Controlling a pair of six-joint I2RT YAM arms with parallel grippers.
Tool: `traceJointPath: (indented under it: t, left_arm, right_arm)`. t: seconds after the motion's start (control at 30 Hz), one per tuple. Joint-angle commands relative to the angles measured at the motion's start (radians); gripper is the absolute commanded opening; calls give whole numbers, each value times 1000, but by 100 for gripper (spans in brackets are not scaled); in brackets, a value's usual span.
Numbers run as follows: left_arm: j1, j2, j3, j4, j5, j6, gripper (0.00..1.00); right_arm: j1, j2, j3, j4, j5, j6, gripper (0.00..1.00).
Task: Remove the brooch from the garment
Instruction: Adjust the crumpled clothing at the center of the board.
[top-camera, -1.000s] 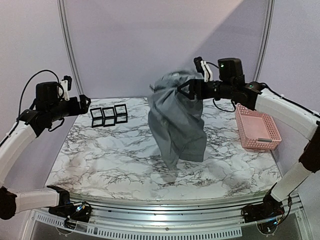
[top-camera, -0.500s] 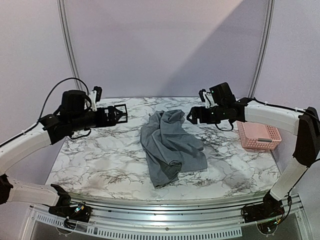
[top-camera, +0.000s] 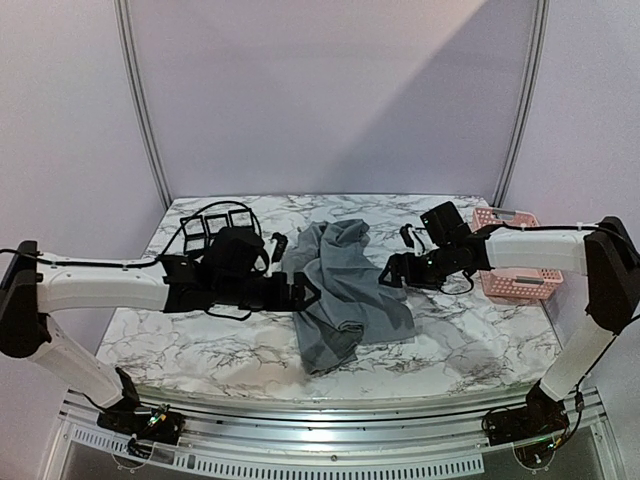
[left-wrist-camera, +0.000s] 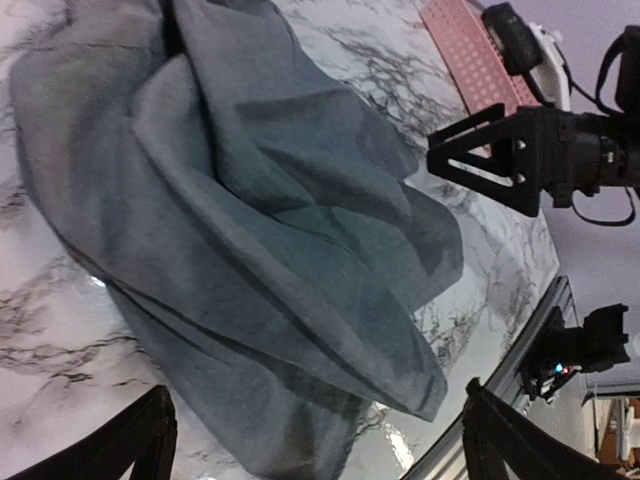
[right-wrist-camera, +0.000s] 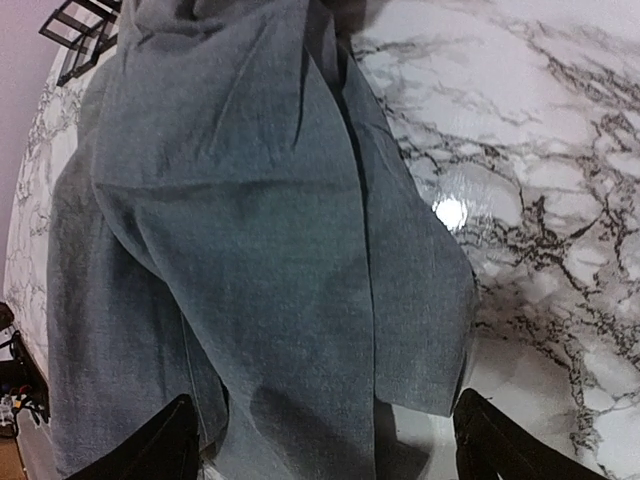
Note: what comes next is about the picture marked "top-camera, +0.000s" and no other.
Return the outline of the grey button shirt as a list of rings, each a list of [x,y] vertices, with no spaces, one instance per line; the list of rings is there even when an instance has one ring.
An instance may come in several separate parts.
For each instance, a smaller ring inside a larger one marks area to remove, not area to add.
[[[302,368],[331,372],[357,359],[362,345],[401,342],[415,336],[413,314],[402,289],[378,282],[381,269],[365,255],[369,225],[362,219],[314,222],[285,255],[283,270],[303,273],[320,299],[293,314]]]

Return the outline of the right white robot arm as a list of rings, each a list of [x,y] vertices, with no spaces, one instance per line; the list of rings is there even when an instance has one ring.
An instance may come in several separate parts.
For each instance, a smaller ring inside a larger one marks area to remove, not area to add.
[[[456,273],[507,268],[573,272],[587,280],[589,318],[576,331],[544,376],[531,389],[532,401],[517,415],[517,427],[537,436],[552,424],[558,403],[593,369],[614,340],[639,318],[639,253],[617,217],[594,225],[513,227],[489,225],[477,231],[460,223],[437,229],[434,249],[389,257],[379,282],[402,288],[438,290]]]

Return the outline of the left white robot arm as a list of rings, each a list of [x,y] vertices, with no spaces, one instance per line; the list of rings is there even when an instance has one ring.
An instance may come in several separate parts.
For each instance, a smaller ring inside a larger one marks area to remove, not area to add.
[[[1,352],[27,359],[84,394],[128,434],[148,426],[148,412],[126,372],[109,367],[69,338],[50,316],[85,308],[131,308],[165,314],[234,306],[253,312],[301,312],[321,297],[302,272],[258,270],[260,247],[210,251],[199,259],[160,255],[144,262],[75,260],[24,241],[1,280]]]

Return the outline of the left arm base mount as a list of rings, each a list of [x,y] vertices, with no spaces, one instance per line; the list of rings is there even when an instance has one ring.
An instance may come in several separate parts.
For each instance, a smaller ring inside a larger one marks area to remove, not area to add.
[[[173,411],[167,404],[154,408],[138,408],[134,411],[100,413],[97,425],[123,435],[134,436],[138,441],[176,445],[186,423],[186,417]]]

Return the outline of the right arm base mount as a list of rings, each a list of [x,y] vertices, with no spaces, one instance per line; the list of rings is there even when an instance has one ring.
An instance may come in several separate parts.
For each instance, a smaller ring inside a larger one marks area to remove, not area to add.
[[[494,408],[481,420],[481,429],[491,446],[550,435],[568,426],[569,419],[564,410],[545,415],[534,413],[527,406]]]

